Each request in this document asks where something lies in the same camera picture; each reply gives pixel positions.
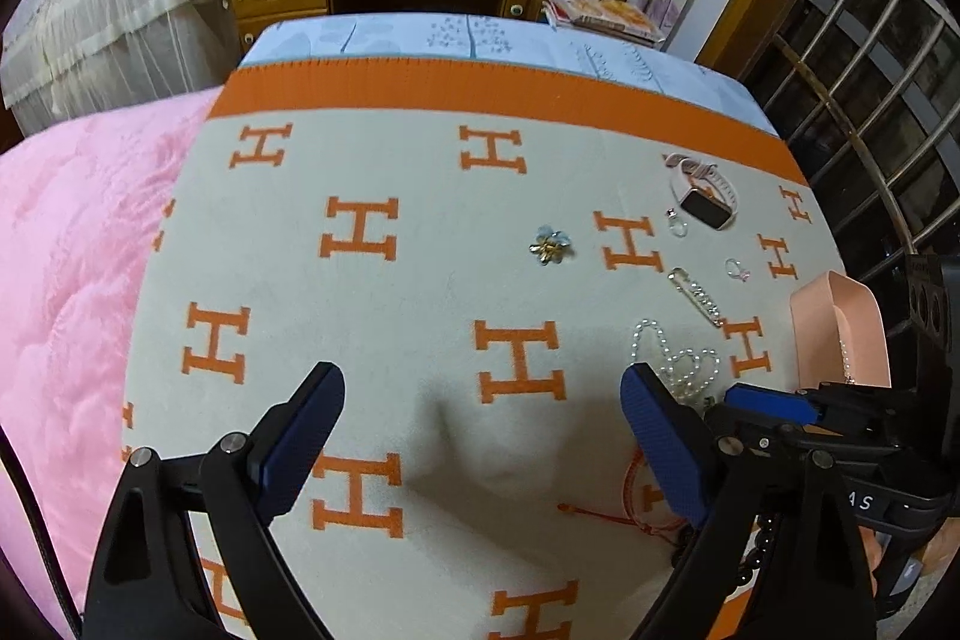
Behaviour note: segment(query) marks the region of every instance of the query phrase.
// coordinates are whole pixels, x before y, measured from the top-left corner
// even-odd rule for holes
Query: black cable
[[[7,439],[7,434],[3,431],[2,426],[0,426],[0,461],[3,462],[4,469],[10,475],[16,495],[20,498],[20,504],[27,513],[30,529],[34,533],[34,539],[37,540],[37,549],[40,550],[40,558],[43,560],[43,566],[46,567],[47,576],[50,578],[51,586],[54,587],[54,594],[56,594],[56,600],[64,612],[66,623],[70,624],[70,630],[74,637],[80,640],[80,632],[83,629],[80,613],[77,612],[77,605],[73,603],[73,597],[70,596],[64,571],[61,570],[59,560],[56,558],[54,544],[50,539],[47,525],[43,521],[40,505],[37,504],[37,497],[34,496],[34,490],[30,487],[30,482],[23,471],[20,459],[16,458],[16,451],[13,450],[13,445]]]

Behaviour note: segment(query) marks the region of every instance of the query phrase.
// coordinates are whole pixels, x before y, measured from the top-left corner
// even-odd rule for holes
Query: orange border
[[[688,102],[576,74],[462,60],[341,58],[234,71],[210,118],[301,109],[421,109],[616,131],[805,186],[780,139]]]

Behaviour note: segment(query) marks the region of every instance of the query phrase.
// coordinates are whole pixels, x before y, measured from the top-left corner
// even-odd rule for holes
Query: pink jewelry box
[[[877,300],[862,283],[829,271],[790,296],[801,389],[845,383],[843,352],[858,386],[890,387],[887,341]]]

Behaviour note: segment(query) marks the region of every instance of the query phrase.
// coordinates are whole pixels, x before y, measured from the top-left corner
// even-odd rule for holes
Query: blue gripper pad
[[[759,389],[756,386],[737,383],[730,386],[724,403],[739,410],[752,410],[754,413],[763,413],[772,418],[781,418],[798,426],[815,424],[820,415],[803,396],[784,391]]]
[[[294,506],[343,411],[345,393],[339,367],[318,363],[290,401],[270,408],[251,433],[251,438],[260,435],[268,445],[265,449],[254,445],[248,459],[256,473],[251,477],[260,486],[257,515],[265,524]]]
[[[670,509],[702,528],[712,504],[709,475],[717,463],[707,425],[695,410],[678,404],[645,363],[624,372],[620,405]]]

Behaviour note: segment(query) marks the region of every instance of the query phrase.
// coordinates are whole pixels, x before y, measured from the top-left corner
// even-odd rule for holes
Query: metal security grille
[[[960,26],[942,0],[797,0],[744,82],[912,384],[904,253],[960,252]]]

